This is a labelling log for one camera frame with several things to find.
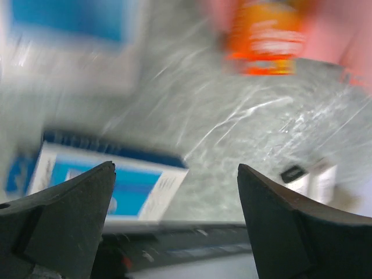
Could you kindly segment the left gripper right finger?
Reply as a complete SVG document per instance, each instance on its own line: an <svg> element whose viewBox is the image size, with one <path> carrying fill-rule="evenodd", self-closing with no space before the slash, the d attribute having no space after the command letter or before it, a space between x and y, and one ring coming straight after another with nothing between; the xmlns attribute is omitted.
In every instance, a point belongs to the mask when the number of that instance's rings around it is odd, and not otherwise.
<svg viewBox="0 0 372 279"><path fill-rule="evenodd" d="M237 182L260 278L371 277L371 218L316 202L245 164Z"/></svg>

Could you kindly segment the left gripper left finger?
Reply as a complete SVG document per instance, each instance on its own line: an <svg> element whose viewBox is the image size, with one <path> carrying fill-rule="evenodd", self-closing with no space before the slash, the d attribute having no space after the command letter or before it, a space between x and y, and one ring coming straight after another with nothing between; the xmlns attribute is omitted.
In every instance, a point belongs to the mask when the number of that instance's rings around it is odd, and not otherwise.
<svg viewBox="0 0 372 279"><path fill-rule="evenodd" d="M1 278L26 278L35 266L89 278L115 179L115 164L104 162L1 204Z"/></svg>

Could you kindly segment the blue razor box upper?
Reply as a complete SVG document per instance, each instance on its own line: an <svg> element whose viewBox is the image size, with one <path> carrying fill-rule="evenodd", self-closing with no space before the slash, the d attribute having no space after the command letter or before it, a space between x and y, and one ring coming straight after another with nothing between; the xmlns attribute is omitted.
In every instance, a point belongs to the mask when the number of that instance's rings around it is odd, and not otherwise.
<svg viewBox="0 0 372 279"><path fill-rule="evenodd" d="M149 1L2 1L1 83L131 94Z"/></svg>

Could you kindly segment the blue Harry's razor box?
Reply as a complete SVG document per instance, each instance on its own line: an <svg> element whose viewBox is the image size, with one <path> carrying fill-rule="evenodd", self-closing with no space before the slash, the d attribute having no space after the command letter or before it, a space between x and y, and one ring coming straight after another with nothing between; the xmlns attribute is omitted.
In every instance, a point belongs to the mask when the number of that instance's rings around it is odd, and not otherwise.
<svg viewBox="0 0 372 279"><path fill-rule="evenodd" d="M9 197L31 195L71 180L105 161L113 162L116 172L107 227L160 222L189 171L176 155L49 129L44 131L37 153L16 156L5 192Z"/></svg>

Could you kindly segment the pink three-tier shelf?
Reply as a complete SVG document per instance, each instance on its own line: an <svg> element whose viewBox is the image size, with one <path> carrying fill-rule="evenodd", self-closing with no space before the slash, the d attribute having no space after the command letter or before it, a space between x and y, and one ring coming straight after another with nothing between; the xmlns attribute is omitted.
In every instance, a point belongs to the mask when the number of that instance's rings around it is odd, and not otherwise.
<svg viewBox="0 0 372 279"><path fill-rule="evenodd" d="M213 29L225 37L231 31L239 1L202 1ZM371 88L371 2L306 1L305 41L298 57L340 66L341 80Z"/></svg>

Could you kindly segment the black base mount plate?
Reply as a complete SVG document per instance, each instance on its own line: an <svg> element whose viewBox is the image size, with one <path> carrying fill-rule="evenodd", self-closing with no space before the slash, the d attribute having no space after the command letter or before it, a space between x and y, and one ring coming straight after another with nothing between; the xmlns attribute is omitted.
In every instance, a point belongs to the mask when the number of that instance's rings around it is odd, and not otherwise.
<svg viewBox="0 0 372 279"><path fill-rule="evenodd" d="M243 224L105 227L91 278L257 278Z"/></svg>

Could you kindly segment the orange Gillette box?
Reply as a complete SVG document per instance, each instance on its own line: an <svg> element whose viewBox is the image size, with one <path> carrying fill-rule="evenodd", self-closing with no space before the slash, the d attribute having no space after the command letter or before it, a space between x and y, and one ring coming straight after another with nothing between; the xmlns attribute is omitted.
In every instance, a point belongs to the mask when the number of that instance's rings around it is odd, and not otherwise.
<svg viewBox="0 0 372 279"><path fill-rule="evenodd" d="M306 1L239 1L226 41L226 59L251 76L295 73L303 48Z"/></svg>

